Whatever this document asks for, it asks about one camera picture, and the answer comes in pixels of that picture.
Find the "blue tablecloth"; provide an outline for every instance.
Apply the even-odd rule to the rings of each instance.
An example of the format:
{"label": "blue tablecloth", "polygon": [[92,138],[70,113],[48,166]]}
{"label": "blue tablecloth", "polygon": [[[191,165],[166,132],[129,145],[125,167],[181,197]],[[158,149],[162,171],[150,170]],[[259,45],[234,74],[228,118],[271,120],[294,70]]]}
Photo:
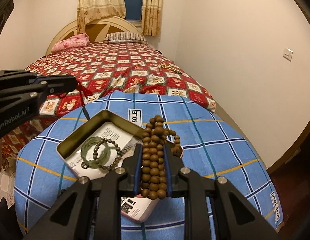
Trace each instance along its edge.
{"label": "blue tablecloth", "polygon": [[[165,127],[181,137],[185,166],[201,176],[223,175],[276,228],[271,193],[275,191],[262,161],[241,135],[193,101],[176,96],[127,94],[115,91],[89,103],[90,116],[108,109],[127,118],[128,109],[142,109],[143,125],[156,114],[163,116]],[[56,201],[62,188],[75,180],[74,174],[56,152],[56,146],[86,121],[78,108],[53,123],[29,142],[19,153],[15,180],[15,207],[23,232],[27,232]],[[214,236],[213,218],[208,210]],[[149,219],[136,224],[122,216],[122,239],[181,240],[184,234],[183,198],[159,201]]]}

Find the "pillow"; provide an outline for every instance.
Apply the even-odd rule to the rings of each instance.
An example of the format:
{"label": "pillow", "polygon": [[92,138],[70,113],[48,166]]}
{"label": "pillow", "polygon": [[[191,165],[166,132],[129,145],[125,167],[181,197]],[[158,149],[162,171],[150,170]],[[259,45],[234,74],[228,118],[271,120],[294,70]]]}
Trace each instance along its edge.
{"label": "pillow", "polygon": [[145,37],[138,33],[129,33],[129,32],[117,32],[107,34],[105,41],[114,41],[114,40],[134,40],[134,41],[145,41]]}
{"label": "pillow", "polygon": [[142,43],[142,44],[146,44],[146,41],[137,41],[137,40],[111,40],[109,41],[109,43]]}

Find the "beige curtain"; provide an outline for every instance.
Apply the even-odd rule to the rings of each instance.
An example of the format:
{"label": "beige curtain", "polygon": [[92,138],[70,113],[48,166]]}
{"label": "beige curtain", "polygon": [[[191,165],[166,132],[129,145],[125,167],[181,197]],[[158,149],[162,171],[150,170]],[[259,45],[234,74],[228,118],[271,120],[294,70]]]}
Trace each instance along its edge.
{"label": "beige curtain", "polygon": [[143,35],[159,36],[162,22],[162,4],[163,0],[143,0]]}
{"label": "beige curtain", "polygon": [[125,18],[124,0],[79,0],[77,31],[78,33],[85,33],[86,24],[110,16]]}

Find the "wall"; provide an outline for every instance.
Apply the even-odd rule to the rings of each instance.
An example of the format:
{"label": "wall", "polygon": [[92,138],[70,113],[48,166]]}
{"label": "wall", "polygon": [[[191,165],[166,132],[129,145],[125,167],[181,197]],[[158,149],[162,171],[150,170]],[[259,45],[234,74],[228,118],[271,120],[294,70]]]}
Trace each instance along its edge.
{"label": "wall", "polygon": [[[284,48],[294,51],[291,62]],[[186,0],[176,63],[209,90],[267,167],[310,120],[310,25],[293,0]]]}
{"label": "wall", "polygon": [[[151,46],[175,60],[184,0],[163,0],[160,37]],[[24,69],[44,56],[54,36],[76,20],[78,0],[14,0],[15,8],[0,36],[0,68]]]}

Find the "curved wooden headboard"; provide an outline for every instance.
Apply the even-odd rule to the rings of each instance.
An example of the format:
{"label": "curved wooden headboard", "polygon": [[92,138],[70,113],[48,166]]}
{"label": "curved wooden headboard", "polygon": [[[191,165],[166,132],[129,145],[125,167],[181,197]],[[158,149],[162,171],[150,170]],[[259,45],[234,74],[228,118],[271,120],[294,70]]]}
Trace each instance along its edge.
{"label": "curved wooden headboard", "polygon": [[[107,34],[115,32],[132,32],[142,34],[134,25],[117,16],[96,20],[86,25],[86,33],[91,42],[103,41]],[[51,41],[46,56],[51,53],[55,43],[77,34],[77,21],[66,25]]]}

